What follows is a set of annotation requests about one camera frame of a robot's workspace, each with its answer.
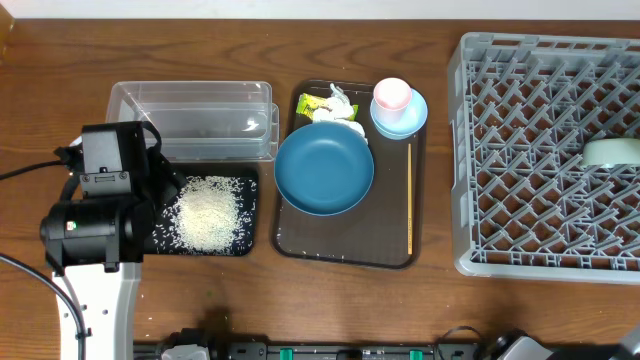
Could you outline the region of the dark blue plate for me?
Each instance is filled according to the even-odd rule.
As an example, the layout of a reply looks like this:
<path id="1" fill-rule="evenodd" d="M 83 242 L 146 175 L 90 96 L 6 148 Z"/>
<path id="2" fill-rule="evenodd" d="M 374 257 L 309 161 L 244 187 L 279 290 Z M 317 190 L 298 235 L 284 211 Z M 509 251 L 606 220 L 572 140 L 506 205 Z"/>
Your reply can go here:
<path id="1" fill-rule="evenodd" d="M 333 123 L 293 131 L 274 162 L 275 183 L 283 199 L 314 216 L 338 215 L 358 205 L 374 175 L 373 155 L 364 138 Z"/>

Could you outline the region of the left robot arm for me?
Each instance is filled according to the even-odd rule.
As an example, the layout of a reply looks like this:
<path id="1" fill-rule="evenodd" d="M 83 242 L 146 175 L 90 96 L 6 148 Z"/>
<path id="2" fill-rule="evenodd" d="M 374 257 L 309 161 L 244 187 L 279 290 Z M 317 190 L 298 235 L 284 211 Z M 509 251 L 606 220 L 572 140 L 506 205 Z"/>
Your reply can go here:
<path id="1" fill-rule="evenodd" d="M 144 242 L 185 177 L 150 122 L 86 125 L 55 155 L 70 178 L 40 225 L 61 295 L 63 359 L 131 359 Z"/>

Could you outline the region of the mint green bowl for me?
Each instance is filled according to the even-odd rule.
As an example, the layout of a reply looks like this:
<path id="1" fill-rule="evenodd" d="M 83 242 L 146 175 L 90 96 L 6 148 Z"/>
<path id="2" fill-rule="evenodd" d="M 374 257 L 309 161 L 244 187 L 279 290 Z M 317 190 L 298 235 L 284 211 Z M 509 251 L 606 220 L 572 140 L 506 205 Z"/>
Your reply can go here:
<path id="1" fill-rule="evenodd" d="M 582 166 L 613 168 L 639 165 L 639 140 L 634 138 L 601 139 L 587 143 L 582 152 Z"/>

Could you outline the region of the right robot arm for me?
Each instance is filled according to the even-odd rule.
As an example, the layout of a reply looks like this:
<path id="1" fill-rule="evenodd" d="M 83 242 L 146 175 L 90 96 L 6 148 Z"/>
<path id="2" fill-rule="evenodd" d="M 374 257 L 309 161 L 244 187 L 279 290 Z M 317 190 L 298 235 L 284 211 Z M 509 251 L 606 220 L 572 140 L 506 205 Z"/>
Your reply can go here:
<path id="1" fill-rule="evenodd" d="M 639 326 L 618 343 L 546 346 L 529 334 L 515 329 L 493 344 L 480 347 L 476 360 L 639 360 Z"/>

